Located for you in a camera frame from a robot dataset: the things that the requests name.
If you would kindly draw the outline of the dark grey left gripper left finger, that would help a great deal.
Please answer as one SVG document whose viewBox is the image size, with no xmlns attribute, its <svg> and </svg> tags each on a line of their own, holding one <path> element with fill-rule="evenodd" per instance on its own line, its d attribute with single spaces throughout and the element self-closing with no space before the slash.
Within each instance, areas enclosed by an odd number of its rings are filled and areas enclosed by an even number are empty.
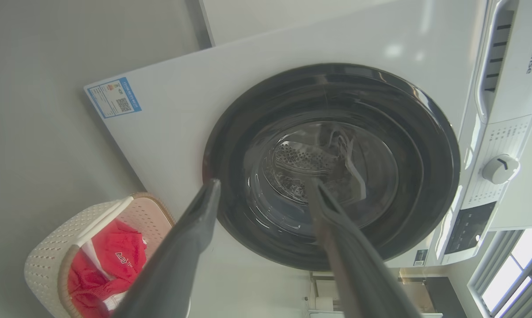
<svg viewBox="0 0 532 318">
<path fill-rule="evenodd" d="M 212 241 L 220 199 L 221 182 L 206 181 L 145 264 L 112 317 L 189 316 L 199 258 Z"/>
</svg>

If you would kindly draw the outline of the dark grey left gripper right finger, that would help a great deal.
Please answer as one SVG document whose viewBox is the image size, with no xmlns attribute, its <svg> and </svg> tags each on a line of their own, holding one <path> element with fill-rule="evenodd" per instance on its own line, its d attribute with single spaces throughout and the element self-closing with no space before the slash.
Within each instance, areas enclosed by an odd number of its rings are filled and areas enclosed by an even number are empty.
<svg viewBox="0 0 532 318">
<path fill-rule="evenodd" d="M 329 265 L 346 318 L 419 318 L 421 313 L 361 230 L 316 178 L 305 181 L 320 247 Z"/>
</svg>

